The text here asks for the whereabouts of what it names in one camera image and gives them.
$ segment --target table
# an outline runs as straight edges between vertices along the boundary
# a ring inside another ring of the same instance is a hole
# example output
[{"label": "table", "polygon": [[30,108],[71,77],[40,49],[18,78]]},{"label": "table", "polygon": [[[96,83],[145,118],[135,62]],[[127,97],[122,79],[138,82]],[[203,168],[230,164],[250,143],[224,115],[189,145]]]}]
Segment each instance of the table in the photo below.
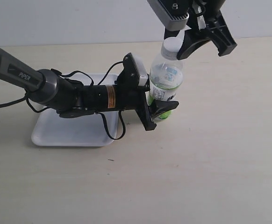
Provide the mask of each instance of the table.
[{"label": "table", "polygon": [[[172,117],[145,132],[125,112],[125,138],[106,147],[36,147],[38,115],[0,109],[0,224],[272,224],[272,37],[237,43],[229,56],[210,43],[185,60]],[[129,52],[149,71],[160,46],[4,49],[34,69],[95,73]],[[23,94],[0,81],[0,103]]]}]

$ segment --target bottle cap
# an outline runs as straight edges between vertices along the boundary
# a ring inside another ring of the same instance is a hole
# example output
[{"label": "bottle cap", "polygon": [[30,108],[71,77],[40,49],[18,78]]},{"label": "bottle cap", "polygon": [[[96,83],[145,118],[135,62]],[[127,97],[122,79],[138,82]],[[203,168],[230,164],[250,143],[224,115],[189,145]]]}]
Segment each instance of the bottle cap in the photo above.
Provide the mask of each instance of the bottle cap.
[{"label": "bottle cap", "polygon": [[183,41],[178,37],[168,37],[163,41],[161,55],[168,60],[177,60]]}]

